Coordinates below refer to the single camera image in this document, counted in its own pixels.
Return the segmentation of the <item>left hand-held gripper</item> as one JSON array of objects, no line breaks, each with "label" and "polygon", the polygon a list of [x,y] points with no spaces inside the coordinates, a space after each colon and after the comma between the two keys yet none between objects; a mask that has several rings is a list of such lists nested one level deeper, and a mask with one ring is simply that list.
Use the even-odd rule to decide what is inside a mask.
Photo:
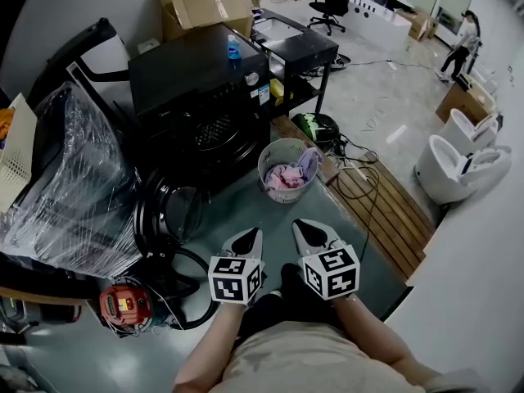
[{"label": "left hand-held gripper", "polygon": [[211,298],[219,303],[247,305],[263,285],[263,232],[248,228],[230,237],[210,258]]}]

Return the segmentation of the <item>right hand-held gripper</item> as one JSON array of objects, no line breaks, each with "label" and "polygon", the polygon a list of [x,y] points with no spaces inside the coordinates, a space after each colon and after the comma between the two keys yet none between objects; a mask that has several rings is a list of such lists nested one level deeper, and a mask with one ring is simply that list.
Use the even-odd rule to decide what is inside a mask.
[{"label": "right hand-held gripper", "polygon": [[336,241],[333,247],[318,252],[318,247],[328,247],[339,239],[333,228],[311,219],[295,219],[291,229],[309,288],[323,300],[359,290],[360,262],[351,245]]}]

